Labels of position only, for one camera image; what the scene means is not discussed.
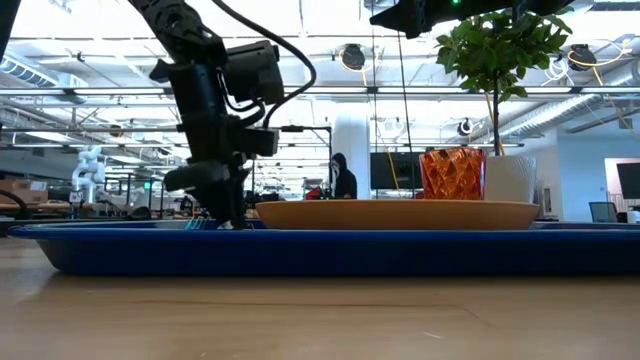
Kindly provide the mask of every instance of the monitor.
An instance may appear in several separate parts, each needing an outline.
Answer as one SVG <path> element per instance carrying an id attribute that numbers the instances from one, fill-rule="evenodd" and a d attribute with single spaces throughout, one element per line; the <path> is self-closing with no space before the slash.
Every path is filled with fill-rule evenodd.
<path id="1" fill-rule="evenodd" d="M 393 161 L 398 187 L 401 190 L 422 188 L 422 176 L 420 175 L 420 153 L 413 153 L 413 174 L 412 174 L 412 156 L 411 153 L 371 153 L 371 189 L 373 190 L 396 190 L 396 184 L 393 180 L 393 172 L 391 171 L 391 162 L 389 155 Z"/>
<path id="2" fill-rule="evenodd" d="M 618 164 L 618 177 L 624 199 L 640 199 L 640 163 Z"/>

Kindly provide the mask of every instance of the white planter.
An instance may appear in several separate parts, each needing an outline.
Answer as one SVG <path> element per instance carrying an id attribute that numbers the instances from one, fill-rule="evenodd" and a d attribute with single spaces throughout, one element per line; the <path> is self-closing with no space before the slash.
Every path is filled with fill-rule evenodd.
<path id="1" fill-rule="evenodd" d="M 533 203 L 536 190 L 536 159 L 494 156 L 487 159 L 484 199 Z"/>

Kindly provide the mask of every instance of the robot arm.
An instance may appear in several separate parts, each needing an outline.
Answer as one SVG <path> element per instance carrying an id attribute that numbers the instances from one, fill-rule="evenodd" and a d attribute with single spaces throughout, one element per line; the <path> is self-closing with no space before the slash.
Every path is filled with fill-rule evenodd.
<path id="1" fill-rule="evenodd" d="M 182 120 L 178 131 L 185 133 L 191 150 L 189 165 L 166 175 L 167 190 L 183 189 L 219 223 L 243 228 L 243 183 L 249 173 L 243 164 L 257 155 L 273 156 L 278 142 L 277 131 L 251 125 L 263 118 L 265 104 L 277 108 L 291 98 L 284 96 L 278 48 L 260 41 L 226 49 L 223 40 L 183 0 L 129 2 L 174 60 L 174 64 L 159 60 L 150 74 L 153 80 L 171 82 Z M 232 11 L 222 1 L 214 2 Z M 252 103 L 233 108 L 228 96 Z M 229 115 L 227 106 L 254 113 L 240 118 Z"/>

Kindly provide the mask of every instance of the cardboard box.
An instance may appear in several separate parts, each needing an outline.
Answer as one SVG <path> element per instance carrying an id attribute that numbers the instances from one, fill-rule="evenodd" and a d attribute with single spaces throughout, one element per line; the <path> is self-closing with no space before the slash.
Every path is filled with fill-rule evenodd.
<path id="1" fill-rule="evenodd" d="M 25 179 L 0 180 L 0 189 L 9 191 L 27 204 L 44 204 L 49 200 L 47 183 Z M 0 196 L 0 204 L 15 204 L 6 196 Z"/>

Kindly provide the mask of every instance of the office chair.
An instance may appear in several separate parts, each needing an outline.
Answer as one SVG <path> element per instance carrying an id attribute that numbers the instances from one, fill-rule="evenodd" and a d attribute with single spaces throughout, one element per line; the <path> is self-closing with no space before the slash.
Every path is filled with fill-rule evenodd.
<path id="1" fill-rule="evenodd" d="M 616 204 L 610 202 L 590 202 L 591 218 L 597 223 L 617 223 L 618 210 Z"/>

